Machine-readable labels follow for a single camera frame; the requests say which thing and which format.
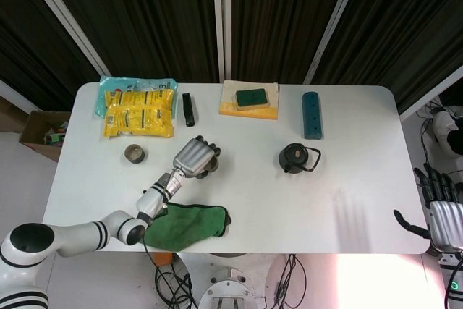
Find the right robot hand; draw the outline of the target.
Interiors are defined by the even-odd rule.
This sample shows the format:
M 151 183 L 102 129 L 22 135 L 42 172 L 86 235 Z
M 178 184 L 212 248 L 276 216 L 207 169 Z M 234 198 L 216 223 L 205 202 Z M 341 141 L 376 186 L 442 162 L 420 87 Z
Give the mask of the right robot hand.
M 408 232 L 430 240 L 440 253 L 462 252 L 462 183 L 455 183 L 448 174 L 440 173 L 429 164 L 413 169 L 418 178 L 428 214 L 428 226 L 422 228 L 406 221 L 398 210 L 393 214 Z

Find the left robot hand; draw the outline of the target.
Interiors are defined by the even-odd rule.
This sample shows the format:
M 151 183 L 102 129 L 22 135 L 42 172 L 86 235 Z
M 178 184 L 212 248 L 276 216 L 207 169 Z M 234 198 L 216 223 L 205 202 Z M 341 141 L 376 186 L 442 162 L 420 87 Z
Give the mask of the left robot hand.
M 186 178 L 202 179 L 217 170 L 220 155 L 220 147 L 198 135 L 174 157 L 173 168 L 180 170 Z

